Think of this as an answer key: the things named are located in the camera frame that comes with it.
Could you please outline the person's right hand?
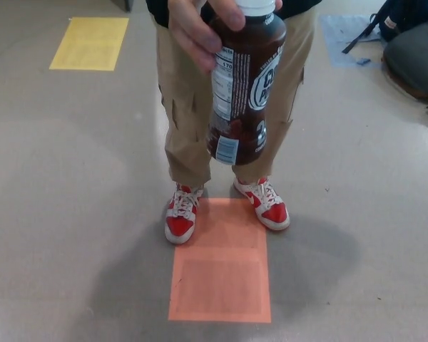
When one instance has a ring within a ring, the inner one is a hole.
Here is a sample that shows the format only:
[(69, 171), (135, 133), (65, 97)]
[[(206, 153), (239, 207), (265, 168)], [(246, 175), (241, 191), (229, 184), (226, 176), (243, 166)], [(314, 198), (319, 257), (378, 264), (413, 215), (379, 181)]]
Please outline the person's right hand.
[[(215, 54), (221, 50), (222, 41), (201, 18), (204, 1), (172, 0), (168, 2), (168, 29), (180, 47), (189, 55), (203, 73), (210, 73), (216, 66)], [(209, 2), (214, 12), (233, 31), (245, 25), (245, 16), (234, 1)]]

